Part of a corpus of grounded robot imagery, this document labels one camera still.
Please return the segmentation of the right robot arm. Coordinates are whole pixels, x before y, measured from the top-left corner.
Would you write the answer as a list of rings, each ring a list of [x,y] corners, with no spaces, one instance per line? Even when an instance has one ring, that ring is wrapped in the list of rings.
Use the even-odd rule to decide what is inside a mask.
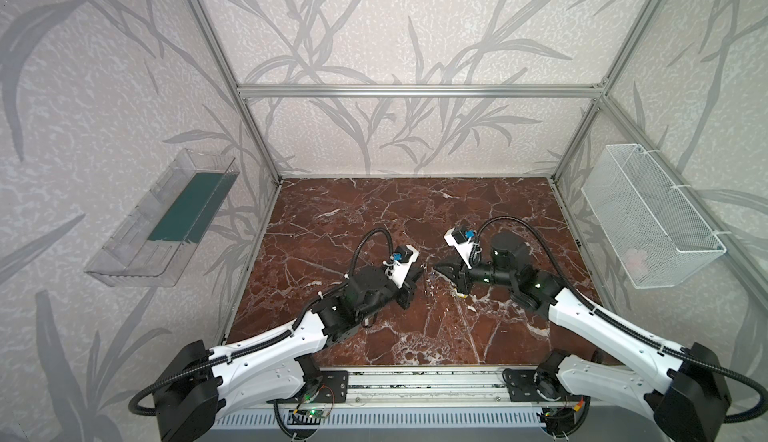
[[[532,383],[539,396],[559,401],[567,395],[597,398],[654,421],[674,441],[716,439],[731,396],[725,378],[706,369],[717,356],[701,344],[682,352],[690,361],[667,354],[672,342],[627,323],[571,289],[562,278],[535,269],[530,248],[509,231],[491,241],[483,260],[476,232],[450,229],[444,239],[456,256],[435,269],[467,296],[476,284],[508,290],[518,306],[589,341],[620,361],[611,367],[554,350],[539,364]]]

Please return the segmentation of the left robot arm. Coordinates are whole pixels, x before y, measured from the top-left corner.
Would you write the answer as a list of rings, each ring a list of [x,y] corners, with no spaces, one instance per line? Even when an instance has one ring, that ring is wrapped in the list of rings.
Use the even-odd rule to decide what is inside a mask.
[[[366,266],[292,322],[229,345],[187,344],[151,392],[161,440],[194,441],[225,415],[316,393],[321,372],[314,354],[371,325],[391,303],[407,309],[423,272],[417,263]]]

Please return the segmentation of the pink object in basket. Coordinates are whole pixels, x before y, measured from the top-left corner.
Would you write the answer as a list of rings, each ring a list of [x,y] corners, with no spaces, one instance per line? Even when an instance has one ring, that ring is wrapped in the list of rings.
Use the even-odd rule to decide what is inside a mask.
[[[623,261],[629,271],[641,272],[647,270],[647,258],[648,254],[645,250],[630,248],[626,251]]]

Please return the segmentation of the small circuit board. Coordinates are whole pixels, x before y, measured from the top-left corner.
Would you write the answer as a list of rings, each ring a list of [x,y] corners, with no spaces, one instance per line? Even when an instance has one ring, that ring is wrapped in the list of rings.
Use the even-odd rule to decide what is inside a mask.
[[[328,419],[331,413],[332,409],[330,407],[311,407],[308,409],[298,408],[290,413],[290,421],[292,424],[298,425],[320,424],[322,421]]]

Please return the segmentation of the green felt pad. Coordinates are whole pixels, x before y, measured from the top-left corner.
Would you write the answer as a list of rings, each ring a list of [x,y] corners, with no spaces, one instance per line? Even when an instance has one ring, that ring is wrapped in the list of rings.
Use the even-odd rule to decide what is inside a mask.
[[[148,240],[199,244],[237,177],[234,173],[196,173]]]

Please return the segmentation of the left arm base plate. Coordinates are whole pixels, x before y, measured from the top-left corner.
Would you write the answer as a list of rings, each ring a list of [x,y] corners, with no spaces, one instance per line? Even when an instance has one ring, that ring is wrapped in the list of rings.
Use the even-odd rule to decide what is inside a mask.
[[[300,402],[344,403],[349,389],[350,373],[346,370],[321,370],[307,375],[297,395]]]

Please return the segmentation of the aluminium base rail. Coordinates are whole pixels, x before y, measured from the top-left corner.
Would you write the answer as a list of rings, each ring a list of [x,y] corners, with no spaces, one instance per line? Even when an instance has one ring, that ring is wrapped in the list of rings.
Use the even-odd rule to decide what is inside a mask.
[[[316,403],[328,407],[495,407],[502,405],[544,406],[554,403],[511,402],[502,381],[505,368],[536,369],[532,366],[442,366],[442,367],[350,367],[344,403]],[[576,356],[567,357],[557,368],[538,370],[554,375],[565,389],[583,398],[645,412],[644,400],[656,389],[639,373],[625,367],[601,365]],[[225,397],[226,411],[262,407],[275,399],[309,407],[297,395],[257,395],[254,386],[238,388]]]

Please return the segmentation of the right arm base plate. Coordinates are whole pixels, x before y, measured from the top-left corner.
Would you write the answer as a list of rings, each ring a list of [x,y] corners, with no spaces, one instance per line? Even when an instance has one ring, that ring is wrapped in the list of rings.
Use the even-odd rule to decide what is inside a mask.
[[[537,369],[505,368],[501,376],[511,402],[575,405],[583,399],[568,392],[554,375]]]

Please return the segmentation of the clear plastic wall bin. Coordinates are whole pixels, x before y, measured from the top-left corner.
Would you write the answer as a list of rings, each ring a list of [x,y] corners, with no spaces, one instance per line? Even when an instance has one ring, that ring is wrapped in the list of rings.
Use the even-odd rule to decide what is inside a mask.
[[[240,175],[233,156],[181,150],[84,272],[112,288],[175,286],[202,241],[152,242],[148,236],[198,172]]]

